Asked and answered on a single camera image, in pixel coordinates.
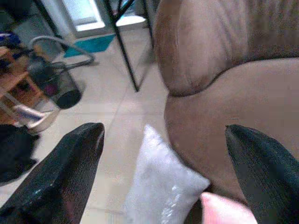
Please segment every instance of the pink pillow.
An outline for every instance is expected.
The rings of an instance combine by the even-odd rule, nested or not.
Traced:
[[[250,209],[241,203],[208,192],[200,198],[203,224],[257,224]]]

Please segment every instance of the tile floor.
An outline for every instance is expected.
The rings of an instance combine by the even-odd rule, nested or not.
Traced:
[[[130,188],[145,124],[167,139],[164,106],[167,90],[153,58],[147,29],[122,32],[141,90],[135,93],[116,38],[105,52],[96,53],[95,65],[71,71],[84,89],[81,101],[61,111],[50,128],[41,133],[34,158],[41,161],[69,131],[86,122],[105,125],[105,146],[81,223],[123,222],[123,202]],[[82,56],[64,59],[79,61]],[[27,175],[0,187],[2,205]]]

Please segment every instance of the vacuum hose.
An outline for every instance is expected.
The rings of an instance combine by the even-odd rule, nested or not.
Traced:
[[[40,40],[52,40],[52,41],[55,41],[55,42],[59,42],[63,45],[66,45],[66,46],[69,46],[71,48],[74,48],[76,51],[86,55],[89,57],[88,60],[85,60],[85,61],[82,61],[82,62],[77,62],[77,63],[74,63],[74,64],[68,64],[66,65],[66,68],[67,70],[69,69],[73,69],[73,68],[76,68],[76,67],[80,67],[80,66],[83,66],[83,65],[88,65],[88,64],[91,64],[92,62],[94,62],[94,55],[81,49],[81,48],[78,48],[77,46],[73,45],[73,44],[70,44],[62,39],[59,39],[57,37],[53,37],[53,36],[38,36],[36,38],[33,38],[30,43],[29,43],[29,48],[30,49],[33,49],[33,46],[34,44],[37,42],[37,41],[40,41]]]

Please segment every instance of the teal mat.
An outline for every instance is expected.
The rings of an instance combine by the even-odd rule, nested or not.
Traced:
[[[109,47],[109,44],[111,43],[114,37],[115,35],[102,36],[98,38],[89,39],[86,41],[78,41],[75,43],[75,45],[90,53],[101,52],[101,51],[105,51]],[[77,52],[75,49],[69,48],[66,51],[64,57],[73,57],[81,54],[82,53]]]

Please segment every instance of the brown sofa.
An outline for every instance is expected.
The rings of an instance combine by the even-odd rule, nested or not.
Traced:
[[[256,128],[299,158],[299,1],[161,0],[154,35],[172,146],[214,193],[246,203],[225,125]]]

